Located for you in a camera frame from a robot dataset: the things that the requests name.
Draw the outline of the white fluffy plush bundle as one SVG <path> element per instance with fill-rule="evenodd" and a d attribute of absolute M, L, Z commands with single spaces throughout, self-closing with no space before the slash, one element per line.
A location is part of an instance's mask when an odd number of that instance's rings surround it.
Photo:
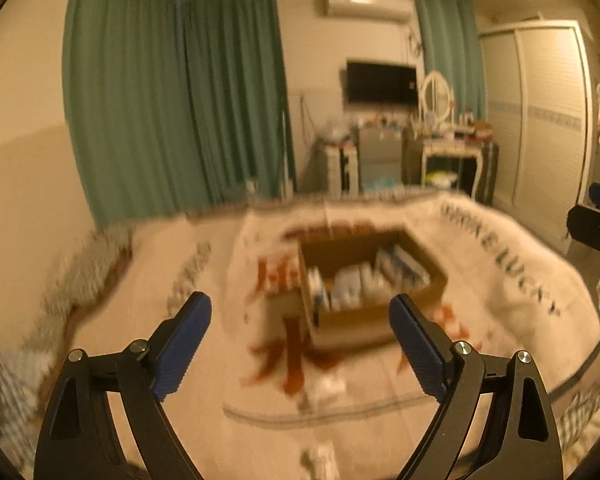
<path fill-rule="evenodd" d="M 328 373 L 307 384 L 299 401 L 301 411 L 318 411 L 347 394 L 347 381 L 341 372 Z"/>

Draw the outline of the cream cloth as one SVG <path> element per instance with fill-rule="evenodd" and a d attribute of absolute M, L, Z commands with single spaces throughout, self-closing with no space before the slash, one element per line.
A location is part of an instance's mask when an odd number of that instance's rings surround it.
<path fill-rule="evenodd" d="M 303 479 L 340 480 L 340 471 L 332 441 L 317 443 L 306 448 L 300 455 Z"/>

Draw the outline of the white green plush toy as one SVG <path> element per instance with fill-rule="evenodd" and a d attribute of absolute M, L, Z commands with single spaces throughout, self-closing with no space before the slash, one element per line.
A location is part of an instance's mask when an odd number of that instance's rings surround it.
<path fill-rule="evenodd" d="M 312 266 L 308 269 L 306 275 L 308 276 L 309 293 L 314 304 L 314 310 L 328 311 L 330 308 L 329 294 L 320 269 Z"/>

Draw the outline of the dark blue packet in box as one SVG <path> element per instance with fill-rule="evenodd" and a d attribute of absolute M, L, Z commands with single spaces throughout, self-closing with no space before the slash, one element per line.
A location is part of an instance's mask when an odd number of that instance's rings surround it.
<path fill-rule="evenodd" d="M 398 244 L 381 247 L 376 269 L 396 288 L 419 288 L 430 284 L 428 271 Z"/>

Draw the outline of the brown cardboard box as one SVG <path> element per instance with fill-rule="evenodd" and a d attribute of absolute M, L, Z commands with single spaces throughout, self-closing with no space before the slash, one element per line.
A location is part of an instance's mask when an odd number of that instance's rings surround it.
<path fill-rule="evenodd" d="M 306 324 L 320 351 L 384 344 L 393 338 L 394 296 L 405 294 L 428 312 L 448 284 L 439 260 L 405 228 L 302 240 L 299 271 Z"/>

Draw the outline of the dark suitcase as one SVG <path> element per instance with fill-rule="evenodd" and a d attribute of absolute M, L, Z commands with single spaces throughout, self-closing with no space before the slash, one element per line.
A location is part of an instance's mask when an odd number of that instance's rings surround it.
<path fill-rule="evenodd" d="M 491 206 L 493 203 L 499 154 L 500 147 L 495 142 L 486 144 L 482 149 L 482 171 L 477 195 L 480 204 Z"/>

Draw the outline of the white dressing table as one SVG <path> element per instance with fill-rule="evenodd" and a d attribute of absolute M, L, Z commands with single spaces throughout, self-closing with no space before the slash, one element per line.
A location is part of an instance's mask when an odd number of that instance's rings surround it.
<path fill-rule="evenodd" d="M 405 185 L 427 186 L 435 172 L 454 174 L 451 188 L 474 200 L 484 169 L 484 144 L 476 140 L 445 140 L 418 133 L 408 126 L 403 133 L 401 178 Z"/>

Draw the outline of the striped bed sheet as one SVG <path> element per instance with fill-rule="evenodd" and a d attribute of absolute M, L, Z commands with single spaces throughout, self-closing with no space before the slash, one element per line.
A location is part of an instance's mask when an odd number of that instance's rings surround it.
<path fill-rule="evenodd" d="M 0 449 L 16 468 L 33 463 L 43 411 L 76 330 L 104 305 L 132 258 L 132 226 L 90 234 L 50 282 L 21 346 L 0 347 Z"/>

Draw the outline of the white oval vanity mirror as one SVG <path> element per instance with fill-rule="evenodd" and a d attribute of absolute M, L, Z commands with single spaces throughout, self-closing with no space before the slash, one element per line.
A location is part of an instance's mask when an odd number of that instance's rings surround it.
<path fill-rule="evenodd" d="M 422 80 L 418 90 L 419 118 L 434 125 L 452 122 L 455 107 L 454 91 L 445 76 L 432 70 Z"/>

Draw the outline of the white suitcase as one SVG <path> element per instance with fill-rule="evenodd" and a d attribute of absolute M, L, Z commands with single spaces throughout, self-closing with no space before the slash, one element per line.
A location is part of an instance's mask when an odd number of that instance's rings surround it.
<path fill-rule="evenodd" d="M 321 149 L 322 182 L 330 197 L 357 196 L 358 150 L 352 142 L 327 144 Z"/>

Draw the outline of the grey mini fridge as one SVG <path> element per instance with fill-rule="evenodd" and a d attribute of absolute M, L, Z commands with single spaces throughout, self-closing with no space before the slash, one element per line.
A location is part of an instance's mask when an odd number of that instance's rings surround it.
<path fill-rule="evenodd" d="M 364 191 L 394 188 L 402 183 L 402 133 L 367 127 L 358 133 L 358 169 Z"/>

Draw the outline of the large green curtain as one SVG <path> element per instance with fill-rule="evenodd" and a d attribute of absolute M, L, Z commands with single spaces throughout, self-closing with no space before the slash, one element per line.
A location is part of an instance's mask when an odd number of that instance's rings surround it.
<path fill-rule="evenodd" d="M 276 0 L 68 0 L 62 90 L 98 226 L 276 198 L 294 169 Z"/>

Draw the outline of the narrow green curtain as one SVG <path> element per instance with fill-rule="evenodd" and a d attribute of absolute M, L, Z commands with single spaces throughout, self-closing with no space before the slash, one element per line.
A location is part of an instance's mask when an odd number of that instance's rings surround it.
<path fill-rule="evenodd" d="M 456 111 L 486 117 L 486 83 L 470 0 L 414 0 L 426 73 L 436 70 L 454 91 Z"/>

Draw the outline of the white air conditioner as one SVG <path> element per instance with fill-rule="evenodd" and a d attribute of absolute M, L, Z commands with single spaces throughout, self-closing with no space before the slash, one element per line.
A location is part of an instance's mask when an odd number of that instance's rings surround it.
<path fill-rule="evenodd" d="M 338 18 L 407 23 L 413 16 L 413 5 L 408 0 L 324 0 L 324 7 L 326 15 Z"/>

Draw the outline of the black wall television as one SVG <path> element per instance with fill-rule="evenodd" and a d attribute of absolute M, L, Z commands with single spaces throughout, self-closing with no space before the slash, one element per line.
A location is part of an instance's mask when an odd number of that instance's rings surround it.
<path fill-rule="evenodd" d="M 346 93 L 351 104 L 415 106 L 418 104 L 416 68 L 348 61 Z"/>

